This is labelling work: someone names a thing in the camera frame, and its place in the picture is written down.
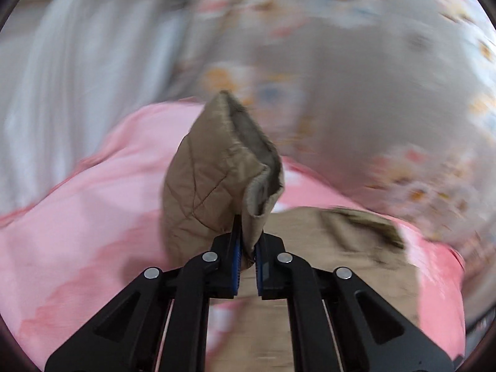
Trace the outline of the olive quilted jacket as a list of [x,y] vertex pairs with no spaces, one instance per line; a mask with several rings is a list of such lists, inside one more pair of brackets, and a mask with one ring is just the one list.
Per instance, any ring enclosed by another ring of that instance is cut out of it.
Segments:
[[370,212],[296,207],[277,212],[283,192],[281,158],[246,109],[227,91],[203,109],[166,173],[162,233],[174,264],[208,249],[242,221],[244,266],[261,233],[272,233],[311,264],[346,265],[416,322],[418,283],[397,227]]

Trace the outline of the pink fleece blanket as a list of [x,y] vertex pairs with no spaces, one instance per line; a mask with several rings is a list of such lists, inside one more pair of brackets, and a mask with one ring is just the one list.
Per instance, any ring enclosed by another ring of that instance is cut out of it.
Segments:
[[[37,204],[1,217],[1,315],[22,350],[43,370],[51,353],[150,266],[170,268],[160,239],[162,180],[201,103],[160,103],[137,110],[111,131],[102,148]],[[300,206],[360,207],[296,162],[283,159],[286,189],[274,218]],[[458,252],[424,239],[394,218],[417,268],[419,327],[452,359],[465,354]],[[208,359],[227,339],[241,339],[249,303],[214,305]]]

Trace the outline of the grey floral duvet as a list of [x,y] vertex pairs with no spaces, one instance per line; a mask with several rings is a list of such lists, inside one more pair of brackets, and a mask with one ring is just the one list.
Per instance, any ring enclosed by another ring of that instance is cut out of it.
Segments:
[[169,99],[228,90],[282,155],[427,238],[495,238],[489,0],[188,0]]

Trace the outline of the silver satin curtain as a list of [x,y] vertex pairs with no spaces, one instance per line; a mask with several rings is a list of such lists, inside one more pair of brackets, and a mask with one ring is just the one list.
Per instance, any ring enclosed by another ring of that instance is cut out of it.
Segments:
[[1,31],[1,211],[40,200],[163,96],[186,0],[21,0]]

